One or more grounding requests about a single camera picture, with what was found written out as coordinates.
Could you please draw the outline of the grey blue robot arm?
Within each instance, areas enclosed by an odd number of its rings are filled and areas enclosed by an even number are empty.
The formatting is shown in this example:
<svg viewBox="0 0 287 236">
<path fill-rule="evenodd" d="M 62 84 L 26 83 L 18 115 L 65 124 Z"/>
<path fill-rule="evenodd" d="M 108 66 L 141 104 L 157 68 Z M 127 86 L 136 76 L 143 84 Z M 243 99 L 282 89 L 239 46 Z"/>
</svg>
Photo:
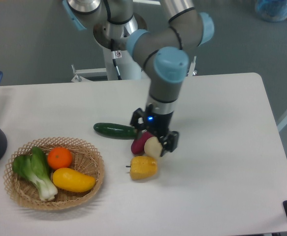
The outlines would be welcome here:
<svg viewBox="0 0 287 236">
<path fill-rule="evenodd" d="M 163 0 L 169 26 L 162 32 L 140 29 L 130 0 L 65 0 L 63 6 L 77 25 L 95 29 L 102 24 L 112 51 L 126 50 L 150 78 L 145 110 L 133 112 L 131 125 L 157 137 L 162 153 L 173 152 L 179 140 L 169 125 L 183 80 L 189 75 L 185 49 L 200 46 L 214 35 L 214 23 L 197 12 L 190 0 Z"/>
</svg>

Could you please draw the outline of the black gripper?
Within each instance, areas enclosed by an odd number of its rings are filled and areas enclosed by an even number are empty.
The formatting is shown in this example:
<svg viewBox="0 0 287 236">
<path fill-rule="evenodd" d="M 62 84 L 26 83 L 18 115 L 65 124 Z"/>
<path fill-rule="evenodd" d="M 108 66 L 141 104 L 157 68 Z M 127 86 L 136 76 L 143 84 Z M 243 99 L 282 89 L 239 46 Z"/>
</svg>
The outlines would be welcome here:
<svg viewBox="0 0 287 236">
<path fill-rule="evenodd" d="M 160 157 L 167 152 L 173 152 L 178 146 L 179 132 L 169 129 L 172 115 L 173 112 L 157 114 L 153 112 L 153 105 L 150 104 L 144 111 L 141 108 L 136 109 L 130 120 L 130 125 L 135 129 L 137 138 L 140 138 L 142 132 L 147 130 L 159 139 L 162 146 Z"/>
</svg>

